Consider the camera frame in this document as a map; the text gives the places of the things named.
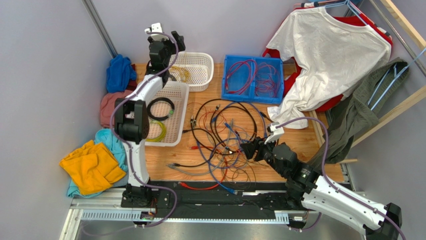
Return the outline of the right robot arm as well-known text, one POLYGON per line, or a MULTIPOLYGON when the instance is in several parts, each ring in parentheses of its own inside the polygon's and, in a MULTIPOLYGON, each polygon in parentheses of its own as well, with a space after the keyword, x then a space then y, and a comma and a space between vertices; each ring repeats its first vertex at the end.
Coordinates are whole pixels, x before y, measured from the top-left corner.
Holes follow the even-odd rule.
POLYGON ((265 161, 286 179, 285 204, 334 218, 365 235, 368 240, 396 240, 402 236, 402 211, 394 203, 368 200, 331 181, 298 159, 285 143, 266 143, 263 138, 240 145, 249 160, 265 161))

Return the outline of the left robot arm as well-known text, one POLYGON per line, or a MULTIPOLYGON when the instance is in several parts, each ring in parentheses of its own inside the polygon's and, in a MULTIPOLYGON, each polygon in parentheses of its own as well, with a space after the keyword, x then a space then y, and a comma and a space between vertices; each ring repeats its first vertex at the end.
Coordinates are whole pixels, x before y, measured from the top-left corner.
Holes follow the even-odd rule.
POLYGON ((113 133, 123 142, 129 167, 123 208, 148 208, 153 203, 154 186, 150 184, 145 153, 150 131, 148 104, 167 84, 170 67, 186 49, 184 37, 176 31, 165 34, 150 27, 145 32, 149 35, 150 60, 144 79, 130 95, 116 100, 112 116, 113 133))

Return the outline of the white oval basket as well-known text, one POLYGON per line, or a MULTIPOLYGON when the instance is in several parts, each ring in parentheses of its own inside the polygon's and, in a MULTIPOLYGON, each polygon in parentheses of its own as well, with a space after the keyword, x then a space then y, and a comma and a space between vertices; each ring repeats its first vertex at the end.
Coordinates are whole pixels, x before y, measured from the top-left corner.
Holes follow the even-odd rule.
POLYGON ((203 52, 180 52, 169 69, 172 79, 185 83, 190 92, 207 90, 214 75, 214 60, 203 52))

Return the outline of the white rectangular basket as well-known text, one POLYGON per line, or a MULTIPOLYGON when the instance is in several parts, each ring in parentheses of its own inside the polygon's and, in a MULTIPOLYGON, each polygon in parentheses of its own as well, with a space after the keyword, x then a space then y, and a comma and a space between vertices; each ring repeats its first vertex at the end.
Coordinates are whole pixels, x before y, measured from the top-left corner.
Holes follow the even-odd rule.
POLYGON ((181 140, 189 86, 161 78, 140 82, 125 98, 115 102, 115 134, 130 144, 175 147, 181 140))

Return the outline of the blue divided bin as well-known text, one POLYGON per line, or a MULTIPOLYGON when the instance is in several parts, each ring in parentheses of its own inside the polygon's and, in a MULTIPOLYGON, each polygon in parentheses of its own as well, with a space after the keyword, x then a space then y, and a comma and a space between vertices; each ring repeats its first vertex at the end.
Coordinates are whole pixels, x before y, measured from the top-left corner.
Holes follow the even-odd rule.
POLYGON ((284 69, 279 58, 226 55, 223 100, 276 105, 284 96, 284 69))

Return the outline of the blue cloth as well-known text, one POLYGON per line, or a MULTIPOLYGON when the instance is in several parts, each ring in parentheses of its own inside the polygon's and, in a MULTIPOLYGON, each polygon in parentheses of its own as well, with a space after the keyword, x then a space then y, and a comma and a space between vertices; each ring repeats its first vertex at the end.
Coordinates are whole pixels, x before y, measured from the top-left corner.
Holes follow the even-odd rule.
POLYGON ((123 92, 130 81, 137 79, 137 72, 128 57, 118 54, 110 60, 106 69, 106 90, 108 93, 123 92))

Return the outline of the pink cloth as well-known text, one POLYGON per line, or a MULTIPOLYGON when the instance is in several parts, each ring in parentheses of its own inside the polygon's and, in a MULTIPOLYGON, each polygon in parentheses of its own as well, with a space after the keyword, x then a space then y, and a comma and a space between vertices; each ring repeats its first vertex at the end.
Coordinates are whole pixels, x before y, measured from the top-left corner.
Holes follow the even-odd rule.
POLYGON ((110 118, 115 109, 115 102, 119 98, 125 98, 132 93, 131 90, 107 93, 100 103, 100 125, 103 128, 110 127, 110 118))

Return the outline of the olive green garment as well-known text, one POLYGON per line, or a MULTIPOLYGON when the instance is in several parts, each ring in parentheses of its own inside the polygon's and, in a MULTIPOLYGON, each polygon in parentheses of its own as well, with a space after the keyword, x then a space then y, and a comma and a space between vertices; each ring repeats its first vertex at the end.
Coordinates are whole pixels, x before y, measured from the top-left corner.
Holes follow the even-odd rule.
POLYGON ((337 164, 349 154, 355 135, 379 123, 378 114, 385 102, 407 79, 408 62, 395 58, 370 71, 358 83, 353 93, 330 110, 328 144, 323 144, 308 161, 320 169, 323 155, 326 164, 337 164))

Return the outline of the cyan cloth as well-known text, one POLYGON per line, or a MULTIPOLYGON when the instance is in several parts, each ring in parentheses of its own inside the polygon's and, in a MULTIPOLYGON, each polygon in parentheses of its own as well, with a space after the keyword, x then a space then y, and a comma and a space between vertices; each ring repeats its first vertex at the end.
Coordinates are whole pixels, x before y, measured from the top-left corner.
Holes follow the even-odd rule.
MULTIPOLYGON (((119 162, 119 166, 126 171, 126 176, 123 177, 118 182, 114 183, 112 187, 110 188, 116 188, 116 187, 123 187, 127 184, 128 181, 128 165, 126 160, 126 152, 125 148, 123 146, 123 143, 118 140, 110 129, 101 129, 95 134, 94 141, 96 144, 98 143, 104 143, 104 145, 112 152, 113 156, 116 158, 116 160, 119 162)), ((82 195, 80 194, 79 190, 77 189, 76 185, 72 182, 70 178, 69 187, 67 190, 67 197, 73 198, 73 197, 83 197, 83 198, 92 198, 95 196, 100 195, 102 192, 91 194, 91 195, 82 195)))

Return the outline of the yellow cloth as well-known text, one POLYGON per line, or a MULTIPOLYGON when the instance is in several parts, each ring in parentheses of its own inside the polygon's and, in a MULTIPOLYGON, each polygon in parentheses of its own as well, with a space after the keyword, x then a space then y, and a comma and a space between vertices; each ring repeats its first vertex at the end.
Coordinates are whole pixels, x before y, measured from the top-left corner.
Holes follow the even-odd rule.
POLYGON ((83 196, 103 192, 126 176, 104 143, 88 141, 59 162, 83 196))

